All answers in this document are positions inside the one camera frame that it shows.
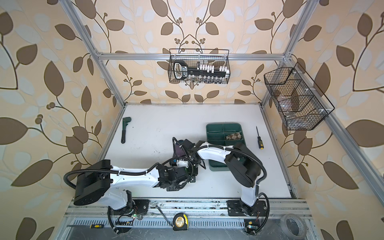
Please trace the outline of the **green plastic organizer tray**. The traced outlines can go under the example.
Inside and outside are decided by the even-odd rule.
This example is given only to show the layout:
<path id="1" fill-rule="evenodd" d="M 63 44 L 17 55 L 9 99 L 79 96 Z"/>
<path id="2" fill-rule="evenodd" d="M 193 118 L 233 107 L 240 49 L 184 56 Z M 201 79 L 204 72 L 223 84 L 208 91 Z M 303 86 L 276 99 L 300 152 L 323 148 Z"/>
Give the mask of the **green plastic organizer tray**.
<path id="1" fill-rule="evenodd" d="M 240 132 L 242 140 L 227 141 L 226 136 Z M 207 142 L 213 145 L 234 146 L 238 143 L 246 144 L 242 126 L 239 123 L 210 123 L 206 125 Z"/>

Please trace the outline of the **beige argyle sock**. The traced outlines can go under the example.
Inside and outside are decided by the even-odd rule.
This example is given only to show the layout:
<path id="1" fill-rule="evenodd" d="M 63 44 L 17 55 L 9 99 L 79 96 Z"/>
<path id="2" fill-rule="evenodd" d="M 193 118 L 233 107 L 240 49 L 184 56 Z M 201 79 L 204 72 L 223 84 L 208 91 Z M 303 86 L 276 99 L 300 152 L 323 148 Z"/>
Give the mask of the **beige argyle sock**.
<path id="1" fill-rule="evenodd" d="M 226 136 L 227 141 L 242 140 L 243 136 L 240 132 L 232 133 Z"/>

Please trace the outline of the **purple sock yellow cuff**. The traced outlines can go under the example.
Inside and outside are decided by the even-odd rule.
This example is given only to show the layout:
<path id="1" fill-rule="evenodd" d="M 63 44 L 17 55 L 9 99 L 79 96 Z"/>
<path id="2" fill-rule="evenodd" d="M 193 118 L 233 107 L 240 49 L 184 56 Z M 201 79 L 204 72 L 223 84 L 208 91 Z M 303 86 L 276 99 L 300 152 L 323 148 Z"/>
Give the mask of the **purple sock yellow cuff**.
<path id="1" fill-rule="evenodd" d="M 183 157 L 185 152 L 178 141 L 174 141 L 174 157 Z"/>

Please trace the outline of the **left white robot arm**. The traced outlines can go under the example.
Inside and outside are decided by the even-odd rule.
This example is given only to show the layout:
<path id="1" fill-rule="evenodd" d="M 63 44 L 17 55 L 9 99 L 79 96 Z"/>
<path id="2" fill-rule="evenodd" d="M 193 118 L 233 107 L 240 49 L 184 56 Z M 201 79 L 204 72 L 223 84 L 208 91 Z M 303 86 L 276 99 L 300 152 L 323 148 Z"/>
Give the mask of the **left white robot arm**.
<path id="1" fill-rule="evenodd" d="M 130 187 L 178 191 L 194 181 L 197 173 L 198 166 L 185 157 L 174 157 L 146 170 L 119 168 L 110 160 L 102 160 L 86 169 L 70 171 L 63 179 L 75 190 L 74 205 L 99 203 L 121 210 L 133 206 Z"/>

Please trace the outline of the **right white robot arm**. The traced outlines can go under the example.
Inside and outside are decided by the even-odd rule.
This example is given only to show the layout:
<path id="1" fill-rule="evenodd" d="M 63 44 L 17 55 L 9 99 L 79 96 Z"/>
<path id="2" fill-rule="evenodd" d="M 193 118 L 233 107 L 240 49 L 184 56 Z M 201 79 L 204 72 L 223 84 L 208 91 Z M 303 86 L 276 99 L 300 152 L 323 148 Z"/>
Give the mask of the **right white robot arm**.
<path id="1" fill-rule="evenodd" d="M 237 182 L 242 186 L 242 195 L 237 211 L 246 216 L 256 216 L 262 205 L 258 203 L 260 183 L 266 179 L 267 171 L 263 163 L 243 143 L 234 146 L 220 146 L 199 141 L 193 144 L 188 140 L 173 138 L 175 160 L 171 164 L 185 166 L 188 174 L 194 178 L 198 168 L 205 167 L 205 160 L 211 160 L 227 166 Z"/>

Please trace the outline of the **clear tape roll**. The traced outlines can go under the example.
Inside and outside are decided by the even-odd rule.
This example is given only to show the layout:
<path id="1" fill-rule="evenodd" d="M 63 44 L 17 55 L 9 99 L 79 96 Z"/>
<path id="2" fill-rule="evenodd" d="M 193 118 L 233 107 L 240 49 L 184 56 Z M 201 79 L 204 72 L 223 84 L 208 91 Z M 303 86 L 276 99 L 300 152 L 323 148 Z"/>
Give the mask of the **clear tape roll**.
<path id="1" fill-rule="evenodd" d="M 307 225 L 298 215 L 286 214 L 280 219 L 283 233 L 293 240 L 304 240 L 307 235 Z"/>

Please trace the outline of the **yellow black tape measure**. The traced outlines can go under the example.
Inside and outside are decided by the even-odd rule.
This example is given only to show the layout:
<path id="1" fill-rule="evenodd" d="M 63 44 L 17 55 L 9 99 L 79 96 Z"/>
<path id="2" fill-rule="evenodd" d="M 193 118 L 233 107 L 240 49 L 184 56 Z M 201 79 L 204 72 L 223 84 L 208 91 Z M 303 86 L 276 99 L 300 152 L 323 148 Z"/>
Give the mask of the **yellow black tape measure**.
<path id="1" fill-rule="evenodd" d="M 184 213 L 178 213 L 173 218 L 174 231 L 187 231 L 189 229 L 188 217 Z"/>

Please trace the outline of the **yellow black screwdriver on table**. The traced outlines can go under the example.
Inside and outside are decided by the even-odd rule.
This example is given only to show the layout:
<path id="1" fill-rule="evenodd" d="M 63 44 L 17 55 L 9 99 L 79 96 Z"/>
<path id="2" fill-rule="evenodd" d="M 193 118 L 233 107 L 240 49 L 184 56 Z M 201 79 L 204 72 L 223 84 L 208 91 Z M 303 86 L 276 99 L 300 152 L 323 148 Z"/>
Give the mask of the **yellow black screwdriver on table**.
<path id="1" fill-rule="evenodd" d="M 260 150 L 263 150 L 264 149 L 264 144 L 263 144 L 262 138 L 261 138 L 261 136 L 259 134 L 258 127 L 256 127 L 256 129 L 257 129 L 257 134 L 258 134 L 258 137 L 257 137 L 257 139 L 258 139 L 258 146 L 259 146 Z"/>

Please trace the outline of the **black socket set holder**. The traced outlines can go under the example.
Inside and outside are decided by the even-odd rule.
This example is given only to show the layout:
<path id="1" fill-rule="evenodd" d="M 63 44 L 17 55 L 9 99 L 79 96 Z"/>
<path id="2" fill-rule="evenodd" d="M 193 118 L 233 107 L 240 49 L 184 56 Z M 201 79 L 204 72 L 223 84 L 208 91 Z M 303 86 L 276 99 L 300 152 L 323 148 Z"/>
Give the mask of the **black socket set holder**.
<path id="1" fill-rule="evenodd" d="M 172 73 L 177 80 L 187 79 L 228 79 L 231 75 L 230 70 L 226 66 L 215 67 L 213 65 L 204 65 L 200 62 L 195 67 L 187 64 L 185 61 L 176 60 L 172 64 Z"/>

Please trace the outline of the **small yellow black screwdriver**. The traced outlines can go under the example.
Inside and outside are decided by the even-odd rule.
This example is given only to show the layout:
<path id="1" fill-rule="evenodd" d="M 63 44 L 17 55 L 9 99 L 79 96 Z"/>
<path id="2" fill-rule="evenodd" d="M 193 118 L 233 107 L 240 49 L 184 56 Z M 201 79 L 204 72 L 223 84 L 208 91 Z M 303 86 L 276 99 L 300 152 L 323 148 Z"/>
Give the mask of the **small yellow black screwdriver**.
<path id="1" fill-rule="evenodd" d="M 90 229 L 102 229 L 104 228 L 103 224 L 92 224 L 90 225 Z"/>

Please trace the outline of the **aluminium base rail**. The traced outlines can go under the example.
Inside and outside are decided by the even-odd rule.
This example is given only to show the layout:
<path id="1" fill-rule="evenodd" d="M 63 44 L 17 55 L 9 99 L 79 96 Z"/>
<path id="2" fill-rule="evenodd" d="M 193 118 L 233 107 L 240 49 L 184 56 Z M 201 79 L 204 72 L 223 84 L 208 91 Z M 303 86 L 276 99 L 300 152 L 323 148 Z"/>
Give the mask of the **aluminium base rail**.
<path id="1" fill-rule="evenodd" d="M 134 199 L 138 210 L 132 211 L 132 217 L 112 214 L 112 222 L 118 227 L 124 228 L 170 228 L 163 215 L 156 208 L 158 206 L 166 218 L 171 222 L 178 213 L 184 213 L 190 228 L 222 228 L 242 229 L 246 219 L 263 222 L 266 217 L 266 200 L 261 199 L 257 213 L 254 216 L 246 216 L 237 207 L 235 199 L 167 199 L 152 198 Z M 312 220 L 310 208 L 305 200 L 271 199 L 270 214 L 268 220 L 280 220 L 283 216 L 294 214 L 305 223 Z M 70 227 L 101 224 L 110 227 L 107 216 L 107 207 L 92 204 L 76 207 L 72 203 L 68 207 L 64 217 Z"/>

